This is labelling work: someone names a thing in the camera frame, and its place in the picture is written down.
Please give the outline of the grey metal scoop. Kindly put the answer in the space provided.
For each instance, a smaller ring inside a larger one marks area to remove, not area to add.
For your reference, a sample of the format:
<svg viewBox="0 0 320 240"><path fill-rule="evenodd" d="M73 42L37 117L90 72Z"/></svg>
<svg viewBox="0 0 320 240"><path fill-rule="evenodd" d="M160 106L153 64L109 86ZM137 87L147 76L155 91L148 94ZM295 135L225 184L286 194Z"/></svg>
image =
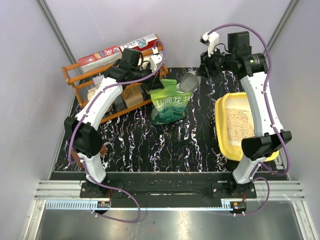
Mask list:
<svg viewBox="0 0 320 240"><path fill-rule="evenodd" d="M178 89L180 92L191 93L195 91L201 84L201 77L197 75L195 70L186 72L180 83Z"/></svg>

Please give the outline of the green litter bag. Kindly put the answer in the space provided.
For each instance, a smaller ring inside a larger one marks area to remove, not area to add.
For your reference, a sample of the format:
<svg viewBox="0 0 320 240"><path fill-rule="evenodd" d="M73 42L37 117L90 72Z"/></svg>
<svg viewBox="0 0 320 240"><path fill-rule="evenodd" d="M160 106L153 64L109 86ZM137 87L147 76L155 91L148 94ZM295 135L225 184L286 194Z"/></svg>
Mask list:
<svg viewBox="0 0 320 240"><path fill-rule="evenodd" d="M151 121L154 125L165 125L179 121L186 117L187 106L192 98L192 92L184 92L178 89L175 79L163 78L160 80L163 89L150 91L150 98L153 104Z"/></svg>

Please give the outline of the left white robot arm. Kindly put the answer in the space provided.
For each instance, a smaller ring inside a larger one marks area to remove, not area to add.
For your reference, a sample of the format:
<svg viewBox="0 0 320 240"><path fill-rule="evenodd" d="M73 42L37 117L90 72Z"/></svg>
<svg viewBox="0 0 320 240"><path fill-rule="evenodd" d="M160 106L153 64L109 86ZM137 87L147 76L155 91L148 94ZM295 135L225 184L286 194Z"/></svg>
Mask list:
<svg viewBox="0 0 320 240"><path fill-rule="evenodd" d="M104 143L98 128L107 110L123 92L124 85L144 81L152 84L160 76L165 52L157 46L152 47L151 52L146 67L143 67L141 51L124 49L121 58L104 72L88 104L76 116L68 116L64 120L65 133L69 138L68 163L82 163L86 179L92 183L90 190L98 198L106 196L109 190L100 156Z"/></svg>

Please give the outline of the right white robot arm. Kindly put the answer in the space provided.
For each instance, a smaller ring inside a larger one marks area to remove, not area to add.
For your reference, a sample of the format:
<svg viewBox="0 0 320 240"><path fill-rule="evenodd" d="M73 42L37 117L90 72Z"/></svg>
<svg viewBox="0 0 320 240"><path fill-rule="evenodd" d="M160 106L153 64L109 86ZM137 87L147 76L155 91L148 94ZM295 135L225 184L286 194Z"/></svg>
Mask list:
<svg viewBox="0 0 320 240"><path fill-rule="evenodd" d="M241 141L241 160L223 190L231 197L239 198L252 189L259 166L275 152L285 148L292 140L292 133L284 130L274 107L269 87L270 60L263 53L252 52L250 33L242 31L228 34L225 52L217 49L219 34L213 30L204 33L200 41L207 45L207 51L200 55L201 69L206 70L212 78L222 71L236 74L253 117L254 135Z"/></svg>

